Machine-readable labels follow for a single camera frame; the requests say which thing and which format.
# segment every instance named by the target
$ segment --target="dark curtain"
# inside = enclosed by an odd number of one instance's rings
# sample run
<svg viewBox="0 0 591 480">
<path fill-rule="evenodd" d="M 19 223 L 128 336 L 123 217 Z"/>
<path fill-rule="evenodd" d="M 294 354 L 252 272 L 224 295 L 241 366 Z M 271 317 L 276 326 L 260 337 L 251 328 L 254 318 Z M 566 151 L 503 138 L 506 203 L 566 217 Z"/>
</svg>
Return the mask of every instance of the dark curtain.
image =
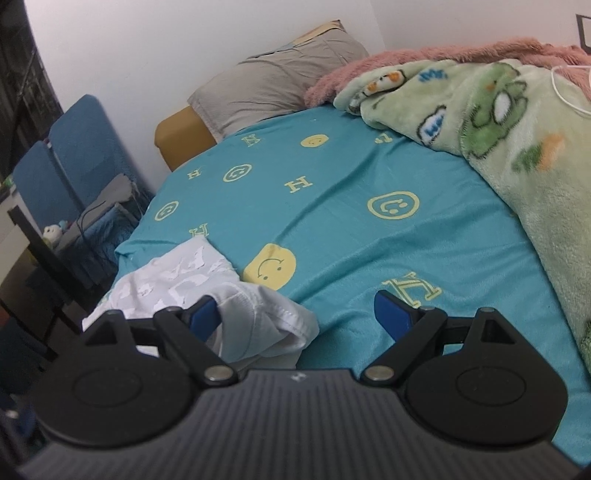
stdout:
<svg viewBox="0 0 591 480">
<path fill-rule="evenodd" d="M 33 143 L 46 137 L 62 113 L 37 54 L 23 0 L 0 0 L 2 178 Z"/>
</svg>

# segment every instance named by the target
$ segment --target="pink fluffy blanket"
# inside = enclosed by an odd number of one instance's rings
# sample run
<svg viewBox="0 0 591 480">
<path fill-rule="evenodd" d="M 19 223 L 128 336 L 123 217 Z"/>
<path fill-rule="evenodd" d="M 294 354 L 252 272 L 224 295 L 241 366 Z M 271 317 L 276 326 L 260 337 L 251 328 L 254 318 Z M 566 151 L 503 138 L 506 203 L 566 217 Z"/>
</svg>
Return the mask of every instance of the pink fluffy blanket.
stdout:
<svg viewBox="0 0 591 480">
<path fill-rule="evenodd" d="M 351 62 L 324 75 L 308 89 L 304 96 L 306 107 L 331 102 L 345 86 L 362 73 L 389 65 L 398 65 L 415 60 L 451 59 L 459 63 L 491 63 L 503 59 L 517 59 L 521 63 L 551 69 L 562 65 L 591 65 L 591 56 L 575 45 L 555 47 L 541 44 L 534 38 L 515 38 L 481 47 L 427 47 L 421 50 L 388 50 Z M 578 85 L 591 100 L 589 71 L 586 69 L 558 69 L 556 71 Z"/>
</svg>

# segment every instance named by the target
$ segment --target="green cartoon dinosaur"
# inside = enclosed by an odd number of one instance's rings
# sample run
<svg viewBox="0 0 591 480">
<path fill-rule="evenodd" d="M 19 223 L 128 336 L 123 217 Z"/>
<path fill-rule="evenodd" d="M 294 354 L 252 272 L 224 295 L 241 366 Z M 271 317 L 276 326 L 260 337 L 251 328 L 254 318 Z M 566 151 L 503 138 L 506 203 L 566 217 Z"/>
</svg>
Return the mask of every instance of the green cartoon dinosaur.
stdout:
<svg viewBox="0 0 591 480">
<path fill-rule="evenodd" d="M 464 157 L 484 158 L 523 117 L 527 84 L 515 80 L 518 75 L 511 65 L 494 63 L 480 81 L 472 110 L 462 123 L 460 147 Z"/>
</svg>

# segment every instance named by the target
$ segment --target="mattress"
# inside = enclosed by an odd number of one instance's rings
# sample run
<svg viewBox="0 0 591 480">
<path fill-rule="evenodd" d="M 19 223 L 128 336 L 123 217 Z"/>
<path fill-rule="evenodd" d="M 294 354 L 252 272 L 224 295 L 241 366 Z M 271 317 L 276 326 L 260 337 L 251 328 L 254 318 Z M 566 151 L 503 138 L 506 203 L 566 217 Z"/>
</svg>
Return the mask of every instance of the mattress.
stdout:
<svg viewBox="0 0 591 480">
<path fill-rule="evenodd" d="M 119 277 L 193 235 L 315 312 L 299 368 L 358 374 L 386 350 L 381 288 L 455 316 L 496 307 L 567 384 L 555 444 L 591 460 L 590 382 L 556 295 L 519 219 L 463 159 L 331 106 L 270 119 L 168 177 L 117 249 Z"/>
</svg>

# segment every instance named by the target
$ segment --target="wall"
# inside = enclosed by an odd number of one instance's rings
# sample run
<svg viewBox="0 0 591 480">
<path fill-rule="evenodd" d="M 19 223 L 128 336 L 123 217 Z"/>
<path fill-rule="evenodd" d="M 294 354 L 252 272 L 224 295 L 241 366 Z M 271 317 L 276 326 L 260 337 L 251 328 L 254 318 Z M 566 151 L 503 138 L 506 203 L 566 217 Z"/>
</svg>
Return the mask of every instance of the wall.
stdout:
<svg viewBox="0 0 591 480">
<path fill-rule="evenodd" d="M 589 0 L 371 0 L 386 48 L 475 45 L 510 37 L 579 45 Z"/>
<path fill-rule="evenodd" d="M 156 125 L 216 73 L 340 18 L 371 52 L 384 49 L 369 0 L 25 0 L 66 110 L 99 98 L 152 189 L 170 172 Z"/>
</svg>

